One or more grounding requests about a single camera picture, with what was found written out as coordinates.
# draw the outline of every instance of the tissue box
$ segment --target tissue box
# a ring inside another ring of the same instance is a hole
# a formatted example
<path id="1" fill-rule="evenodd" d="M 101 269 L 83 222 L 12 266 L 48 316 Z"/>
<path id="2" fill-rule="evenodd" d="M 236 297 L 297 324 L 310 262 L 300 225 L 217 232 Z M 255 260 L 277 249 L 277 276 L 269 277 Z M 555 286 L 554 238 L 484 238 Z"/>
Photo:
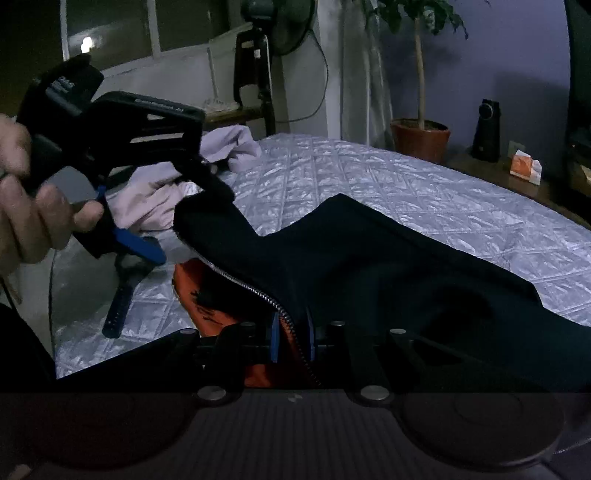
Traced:
<path id="1" fill-rule="evenodd" d="M 511 175 L 539 185 L 542 178 L 542 165 L 525 152 L 518 150 L 511 161 Z"/>

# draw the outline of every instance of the orange fabric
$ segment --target orange fabric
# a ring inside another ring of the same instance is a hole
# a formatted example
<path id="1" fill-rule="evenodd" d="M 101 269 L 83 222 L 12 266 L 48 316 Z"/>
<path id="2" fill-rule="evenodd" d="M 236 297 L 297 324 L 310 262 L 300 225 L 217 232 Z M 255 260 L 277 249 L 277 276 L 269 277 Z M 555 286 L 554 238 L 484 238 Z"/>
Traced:
<path id="1" fill-rule="evenodd" d="M 238 323 L 239 320 L 221 312 L 207 309 L 197 302 L 197 296 L 203 281 L 203 274 L 208 268 L 198 258 L 174 266 L 173 287 L 181 305 L 187 310 L 191 320 L 201 336 L 219 335 L 227 325 Z M 295 339 L 287 323 L 280 318 L 282 336 L 290 347 L 293 358 L 299 358 Z M 278 364 L 257 364 L 246 367 L 244 386 L 248 388 L 281 388 L 301 382 L 302 365 L 289 364 L 288 367 Z"/>
<path id="2" fill-rule="evenodd" d="M 219 335 L 226 325 L 238 321 L 227 313 L 206 309 L 197 303 L 197 294 L 206 268 L 208 267 L 197 258 L 175 265 L 173 286 L 178 300 L 189 313 L 201 336 L 209 337 Z"/>

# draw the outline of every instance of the table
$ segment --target table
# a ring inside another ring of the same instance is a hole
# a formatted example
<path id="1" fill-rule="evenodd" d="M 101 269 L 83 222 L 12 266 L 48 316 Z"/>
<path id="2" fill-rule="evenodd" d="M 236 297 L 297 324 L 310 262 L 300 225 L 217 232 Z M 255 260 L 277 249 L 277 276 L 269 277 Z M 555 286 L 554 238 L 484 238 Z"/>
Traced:
<path id="1" fill-rule="evenodd" d="M 494 185 L 498 185 L 499 187 L 503 187 L 535 200 L 561 215 L 564 215 L 573 222 L 583 225 L 591 230 L 591 224 L 588 221 L 564 207 L 563 199 L 569 194 L 565 191 L 564 187 L 544 180 L 543 177 L 538 186 L 511 175 L 509 173 L 511 170 L 511 159 L 508 157 L 502 157 L 498 162 L 492 163 L 478 160 L 468 153 L 460 153 L 447 160 L 443 165 L 452 170 L 465 173 L 471 177 L 486 180 Z"/>

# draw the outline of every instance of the white curtain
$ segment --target white curtain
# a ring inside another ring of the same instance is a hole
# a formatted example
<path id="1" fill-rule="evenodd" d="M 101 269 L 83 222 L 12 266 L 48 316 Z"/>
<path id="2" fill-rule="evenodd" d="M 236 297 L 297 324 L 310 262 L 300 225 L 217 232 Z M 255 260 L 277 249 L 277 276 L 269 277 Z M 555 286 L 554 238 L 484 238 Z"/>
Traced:
<path id="1" fill-rule="evenodd" d="M 380 20 L 376 15 L 366 20 L 366 12 L 377 1 L 342 1 L 342 138 L 392 148 L 392 105 L 380 50 Z"/>

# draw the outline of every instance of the bed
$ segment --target bed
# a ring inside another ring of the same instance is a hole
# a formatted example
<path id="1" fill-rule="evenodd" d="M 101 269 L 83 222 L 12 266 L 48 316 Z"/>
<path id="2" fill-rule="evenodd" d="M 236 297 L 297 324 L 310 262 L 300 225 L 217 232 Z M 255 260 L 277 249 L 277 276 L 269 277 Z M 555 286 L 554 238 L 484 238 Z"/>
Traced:
<path id="1" fill-rule="evenodd" d="M 260 235 L 302 218 L 337 193 L 453 248 L 532 282 L 544 307 L 591 326 L 591 231 L 533 200 L 398 153 L 309 135 L 260 141 L 262 164 L 224 181 Z M 157 238 L 168 263 L 136 289 L 123 333 L 101 333 L 116 290 L 113 256 L 94 260 L 75 240 L 56 255 L 51 328 L 62 377 L 184 327 L 192 327 L 171 285 L 191 252 L 172 231 Z"/>

